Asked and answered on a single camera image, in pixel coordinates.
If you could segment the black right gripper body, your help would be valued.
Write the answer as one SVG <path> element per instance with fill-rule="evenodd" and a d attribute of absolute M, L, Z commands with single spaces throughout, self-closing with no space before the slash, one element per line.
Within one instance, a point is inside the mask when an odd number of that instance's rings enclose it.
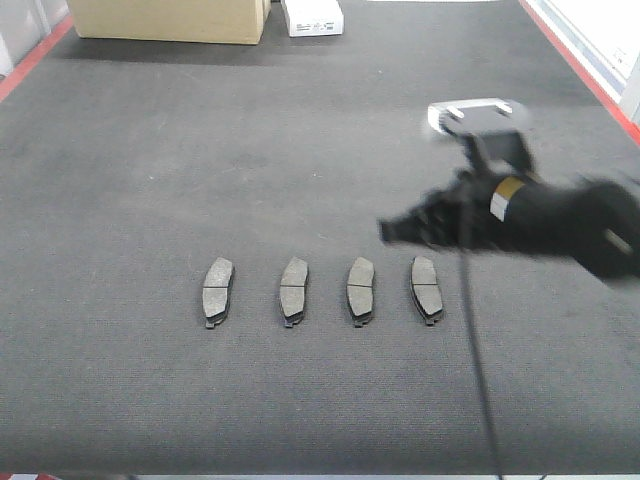
<path fill-rule="evenodd" d="M 539 183 L 532 172 L 462 170 L 450 186 L 427 194 L 419 208 L 419 239 L 431 248 L 523 252 L 525 235 L 506 222 L 509 203 Z"/>

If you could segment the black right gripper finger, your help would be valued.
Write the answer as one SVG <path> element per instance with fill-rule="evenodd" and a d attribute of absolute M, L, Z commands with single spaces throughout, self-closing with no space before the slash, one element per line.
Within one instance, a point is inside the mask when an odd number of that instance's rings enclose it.
<path fill-rule="evenodd" d="M 415 245 L 430 243 L 429 220 L 422 210 L 413 209 L 394 218 L 380 218 L 377 220 L 377 225 L 383 243 Z"/>

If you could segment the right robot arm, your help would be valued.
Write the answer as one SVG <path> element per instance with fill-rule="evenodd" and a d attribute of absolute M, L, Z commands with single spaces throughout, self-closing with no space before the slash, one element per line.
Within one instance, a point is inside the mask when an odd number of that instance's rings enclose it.
<path fill-rule="evenodd" d="M 386 244 L 569 258 L 602 281 L 639 276 L 639 201 L 606 179 L 563 188 L 463 171 L 378 225 Z"/>

